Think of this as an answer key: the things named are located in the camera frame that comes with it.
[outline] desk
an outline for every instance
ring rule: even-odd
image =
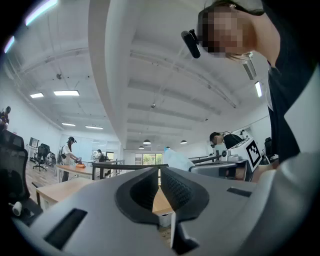
[[[88,163],[88,164],[86,164],[86,166],[88,167],[88,166],[90,166],[90,167],[92,167],[92,163],[94,163],[96,160],[95,159],[90,159],[90,160],[88,160],[88,161],[86,161],[86,160],[81,160],[81,162],[84,164],[84,163]]]
[[[152,212],[156,215],[163,215],[173,212],[165,194],[163,193],[161,187],[159,187],[154,200]]]
[[[91,176],[92,180],[95,180],[95,176],[88,167],[86,168],[78,168],[76,165],[56,165],[55,168],[57,169],[57,177],[58,182],[61,182],[60,171],[69,172],[75,175],[84,175],[84,176]]]
[[[36,193],[40,196],[41,208],[47,210],[49,206],[62,201],[92,182],[94,181],[79,177],[62,183],[37,187]]]

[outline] floor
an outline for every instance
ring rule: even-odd
[[[37,196],[36,196],[36,188],[34,185],[32,185],[32,182],[36,182],[41,186],[47,186],[47,185],[53,185],[58,183],[58,178],[54,177],[55,170],[47,166],[48,168],[46,171],[44,169],[34,168],[36,164],[32,161],[26,162],[26,168],[25,168],[25,177],[26,177],[26,185],[30,192],[30,198],[37,202]],[[69,180],[73,179],[74,177],[72,175],[69,175]],[[159,232],[161,234],[161,237],[166,241],[168,245],[170,245],[171,241],[171,226],[169,227],[160,227]]]

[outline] person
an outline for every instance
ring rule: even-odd
[[[96,163],[99,163],[102,156],[103,155],[102,155],[101,149],[98,149],[96,156],[94,156],[93,158],[95,159]]]
[[[2,111],[0,113],[0,118],[1,118],[1,123],[0,123],[0,132],[2,132],[3,130],[8,129],[9,126],[9,113],[11,111],[11,107],[7,106],[5,111]]]
[[[81,164],[81,160],[76,157],[74,154],[72,154],[72,144],[77,143],[74,137],[69,137],[67,143],[63,145],[60,150],[59,150],[59,164],[61,165],[69,165],[70,164],[70,159],[74,160],[77,164]],[[69,178],[69,172],[68,171],[63,171],[63,177],[62,177],[62,182],[68,181]]]
[[[253,181],[300,150],[285,120],[286,112],[307,86],[319,63],[312,26],[318,8],[262,0],[262,9],[247,10],[232,0],[217,0],[198,14],[197,38],[205,51],[232,60],[247,60],[252,51],[269,63],[268,111],[272,151],[279,156],[270,165],[259,165]],[[310,13],[309,20],[299,13]]]
[[[243,141],[239,136],[226,132],[222,134],[219,132],[213,132],[210,134],[209,140],[212,148],[217,144],[224,143],[227,149],[230,149]]]

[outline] white table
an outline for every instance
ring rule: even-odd
[[[81,175],[95,180],[95,177],[92,177],[92,168],[90,167],[78,168],[76,167],[76,165],[56,165],[55,168],[57,170],[57,178],[59,183],[62,182],[60,172],[68,172],[74,175]]]
[[[38,149],[37,147],[28,145],[28,161],[30,161],[30,151],[31,150],[37,151],[37,149]]]

